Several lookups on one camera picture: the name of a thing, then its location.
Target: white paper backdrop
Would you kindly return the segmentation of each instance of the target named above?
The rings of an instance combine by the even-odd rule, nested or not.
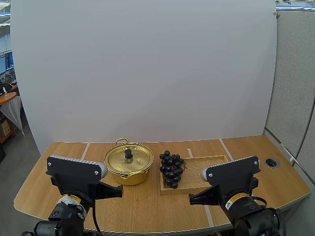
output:
[[[262,134],[274,8],[274,0],[15,0],[15,71],[40,152],[56,141]]]

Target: golden pot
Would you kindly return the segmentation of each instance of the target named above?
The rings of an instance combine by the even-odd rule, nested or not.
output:
[[[105,155],[104,163],[118,183],[136,185],[146,180],[153,160],[153,152],[148,147],[120,138]]]

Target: dark grapes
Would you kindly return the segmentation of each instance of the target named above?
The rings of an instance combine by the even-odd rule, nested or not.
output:
[[[170,153],[170,151],[169,150],[166,150],[165,152],[164,152],[164,155],[165,156],[169,156],[171,153]]]
[[[165,183],[166,183],[167,185],[172,185],[172,184],[173,184],[173,181],[172,181],[171,179],[169,179],[169,178],[166,178],[166,179],[165,179]]]
[[[178,168],[177,170],[178,170],[178,173],[179,173],[180,175],[184,172],[184,170],[183,170],[181,167]]]
[[[180,180],[181,180],[180,176],[175,176],[175,177],[173,178],[173,182],[178,182],[178,181],[180,181]]]
[[[162,166],[159,168],[164,175],[165,185],[171,188],[177,188],[179,181],[182,179],[180,176],[184,170],[181,165],[185,163],[184,159],[178,154],[172,154],[166,150],[164,154],[159,155]]]
[[[161,167],[159,168],[159,170],[164,173],[164,172],[166,171],[166,166],[161,166]]]
[[[179,168],[181,166],[181,163],[178,161],[178,162],[175,162],[174,164],[177,168]]]
[[[171,187],[172,187],[172,188],[177,188],[177,187],[178,187],[178,183],[175,183],[175,182],[172,183]]]
[[[174,177],[175,177],[174,172],[170,172],[170,173],[168,174],[168,177],[169,177],[169,178],[174,178]]]

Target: floor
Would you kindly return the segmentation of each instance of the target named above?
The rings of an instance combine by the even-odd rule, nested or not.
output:
[[[25,136],[16,128],[16,136],[2,145],[6,157],[0,163],[0,236],[20,236],[24,231],[32,231],[38,222],[13,206],[15,196],[40,158],[23,110],[21,121]]]

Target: warning label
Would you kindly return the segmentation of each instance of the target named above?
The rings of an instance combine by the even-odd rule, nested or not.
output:
[[[78,198],[77,196],[74,196],[74,195],[69,195],[69,197],[71,197],[72,199],[74,199],[74,200],[76,200],[78,203],[80,203],[81,202],[81,199],[80,198]]]
[[[225,204],[225,208],[227,210],[229,210],[229,208],[232,206],[232,204],[239,200],[240,198],[243,198],[243,197],[248,197],[249,195],[247,193],[238,193],[236,195],[234,195],[233,197],[230,198],[230,200],[227,201],[227,203]]]

